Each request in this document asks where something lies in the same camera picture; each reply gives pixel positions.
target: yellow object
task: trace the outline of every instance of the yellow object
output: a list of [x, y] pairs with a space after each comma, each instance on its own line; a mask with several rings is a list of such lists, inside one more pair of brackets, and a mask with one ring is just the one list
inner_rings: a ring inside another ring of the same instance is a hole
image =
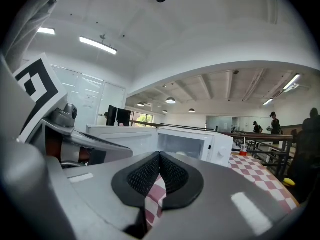
[[288, 184], [289, 186], [295, 186], [296, 185], [296, 183], [292, 179], [289, 179], [289, 178], [284, 178], [283, 182]]

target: checkered floor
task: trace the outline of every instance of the checkered floor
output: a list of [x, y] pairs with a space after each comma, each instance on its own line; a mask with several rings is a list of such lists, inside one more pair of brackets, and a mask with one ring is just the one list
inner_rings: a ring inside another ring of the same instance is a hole
[[[232, 155], [228, 167], [272, 195], [287, 213], [297, 207], [286, 188], [253, 157]], [[159, 175], [145, 199], [145, 215], [149, 229], [160, 219], [165, 197], [167, 197], [166, 185]]]

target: black monitor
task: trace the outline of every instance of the black monitor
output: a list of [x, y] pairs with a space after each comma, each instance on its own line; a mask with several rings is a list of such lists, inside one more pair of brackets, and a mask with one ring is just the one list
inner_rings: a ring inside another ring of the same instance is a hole
[[131, 111], [109, 106], [108, 117], [106, 120], [107, 126], [114, 126], [115, 122], [123, 124], [123, 126], [129, 126]]

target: table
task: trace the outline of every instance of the table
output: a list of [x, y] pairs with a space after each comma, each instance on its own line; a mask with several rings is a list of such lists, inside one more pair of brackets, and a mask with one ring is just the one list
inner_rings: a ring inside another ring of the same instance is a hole
[[[287, 213], [290, 213], [294, 208], [299, 206], [286, 187], [262, 166], [259, 160], [252, 156], [232, 154], [228, 167], [273, 196]], [[160, 219], [162, 203], [166, 197], [166, 185], [159, 175], [148, 196], [145, 198], [145, 215], [148, 229], [151, 229]]]
[[[281, 149], [282, 148], [282, 146], [281, 145], [272, 145], [274, 148], [276, 148], [276, 149]], [[295, 147], [291, 147], [290, 148], [290, 152], [289, 152], [289, 156], [291, 157], [291, 158], [294, 158], [295, 157], [295, 154], [296, 154], [296, 148]]]

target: window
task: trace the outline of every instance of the window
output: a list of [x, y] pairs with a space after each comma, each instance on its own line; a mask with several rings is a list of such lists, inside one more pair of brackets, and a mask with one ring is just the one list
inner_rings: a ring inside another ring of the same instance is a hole
[[[138, 113], [138, 112], [131, 112], [130, 120], [152, 124], [154, 121], [154, 116], [149, 115], [149, 114], [142, 114], [142, 113]], [[151, 127], [150, 125], [145, 125], [145, 124], [140, 124], [140, 123], [135, 123], [135, 122], [131, 122], [131, 126], [133, 126], [133, 127], [148, 127], [148, 128]]]

